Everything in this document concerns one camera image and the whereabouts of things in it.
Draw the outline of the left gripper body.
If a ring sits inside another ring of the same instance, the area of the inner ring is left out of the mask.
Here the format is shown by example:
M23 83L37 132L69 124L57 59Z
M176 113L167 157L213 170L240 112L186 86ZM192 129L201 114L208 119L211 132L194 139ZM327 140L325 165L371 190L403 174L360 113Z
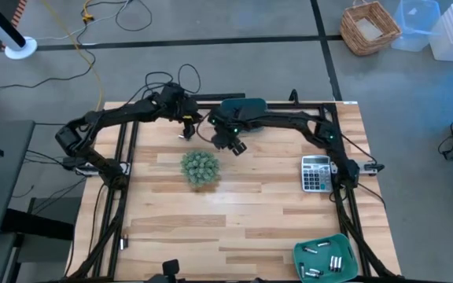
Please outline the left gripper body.
M167 83L160 92L159 102L164 106L161 117L177 121L200 121L197 102L177 83Z

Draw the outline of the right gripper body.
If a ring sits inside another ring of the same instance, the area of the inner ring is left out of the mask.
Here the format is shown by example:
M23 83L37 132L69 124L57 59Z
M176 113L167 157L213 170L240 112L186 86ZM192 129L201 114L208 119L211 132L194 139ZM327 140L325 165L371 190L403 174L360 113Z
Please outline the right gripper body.
M213 126L215 134L221 134L222 136L229 134L232 137L233 148L231 152L235 156L241 155L247 149L246 145L238 138L240 129L234 123L233 118L223 112L221 108L213 108L210 111L208 122Z

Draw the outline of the pole stand with round base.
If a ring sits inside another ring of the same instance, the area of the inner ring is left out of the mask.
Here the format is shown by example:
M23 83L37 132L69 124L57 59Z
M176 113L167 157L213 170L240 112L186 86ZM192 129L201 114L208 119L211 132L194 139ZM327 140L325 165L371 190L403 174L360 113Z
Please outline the pole stand with round base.
M0 41L5 46L5 55L12 60L30 57L38 47L37 41L23 36L0 12Z

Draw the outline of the black boxy object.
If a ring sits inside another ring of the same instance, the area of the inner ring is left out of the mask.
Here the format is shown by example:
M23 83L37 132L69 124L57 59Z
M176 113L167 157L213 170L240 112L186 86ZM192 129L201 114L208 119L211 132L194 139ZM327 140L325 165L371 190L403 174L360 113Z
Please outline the black boxy object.
M178 278L179 261L172 259L162 263L162 274L155 274L145 283L187 283L185 278Z

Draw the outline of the wicker basket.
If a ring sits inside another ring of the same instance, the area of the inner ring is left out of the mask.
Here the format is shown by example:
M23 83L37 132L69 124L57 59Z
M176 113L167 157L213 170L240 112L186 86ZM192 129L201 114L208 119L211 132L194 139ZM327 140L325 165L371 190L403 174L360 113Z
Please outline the wicker basket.
M356 4L356 1L344 10L340 25L342 39L356 56L376 53L401 36L400 27L379 1L361 0L361 4ZM359 28L361 20L378 29L380 35L368 39Z

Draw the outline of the clear plastic tub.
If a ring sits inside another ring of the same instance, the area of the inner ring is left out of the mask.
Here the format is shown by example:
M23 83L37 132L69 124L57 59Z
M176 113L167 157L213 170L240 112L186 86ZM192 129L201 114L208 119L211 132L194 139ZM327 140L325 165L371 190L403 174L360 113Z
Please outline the clear plastic tub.
M440 5L436 0L400 0L393 18L402 34L391 47L420 52L429 44L433 26L440 18Z

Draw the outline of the grey desk calculator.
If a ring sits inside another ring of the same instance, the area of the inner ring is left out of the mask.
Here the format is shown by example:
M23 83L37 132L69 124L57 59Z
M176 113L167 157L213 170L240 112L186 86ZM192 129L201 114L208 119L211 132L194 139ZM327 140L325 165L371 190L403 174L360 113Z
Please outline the grey desk calculator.
M305 193L330 193L333 190L328 156L303 156L300 172L302 190Z

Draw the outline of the black desk foot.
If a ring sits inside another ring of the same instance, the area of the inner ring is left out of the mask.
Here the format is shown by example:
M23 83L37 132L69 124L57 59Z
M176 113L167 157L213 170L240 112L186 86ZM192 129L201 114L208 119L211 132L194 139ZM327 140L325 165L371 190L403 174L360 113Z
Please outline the black desk foot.
M8 208L0 226L2 232L23 233L70 241L74 236L74 226Z

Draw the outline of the light green plastic bin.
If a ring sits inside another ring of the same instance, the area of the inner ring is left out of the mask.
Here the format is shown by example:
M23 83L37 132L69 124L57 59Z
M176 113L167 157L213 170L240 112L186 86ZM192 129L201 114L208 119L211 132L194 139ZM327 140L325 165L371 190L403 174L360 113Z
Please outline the light green plastic bin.
M323 241L330 241L330 245L317 247ZM309 247L316 250L317 254L303 251L302 247ZM330 257L342 257L342 271L330 271ZM359 265L352 251L349 239L342 233L329 237L322 237L310 241L295 244L293 248L293 262L296 267L298 278L302 283L342 283L355 278L359 274ZM299 263L304 263L306 272L309 268L321 270L319 278L300 276Z

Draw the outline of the green succulent in grey pot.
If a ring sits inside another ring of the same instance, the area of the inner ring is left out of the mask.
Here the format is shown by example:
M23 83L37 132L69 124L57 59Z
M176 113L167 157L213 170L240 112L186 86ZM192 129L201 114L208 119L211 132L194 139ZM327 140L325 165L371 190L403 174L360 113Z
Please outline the green succulent in grey pot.
M193 187L202 187L219 179L219 160L209 152L191 151L182 156L181 173Z

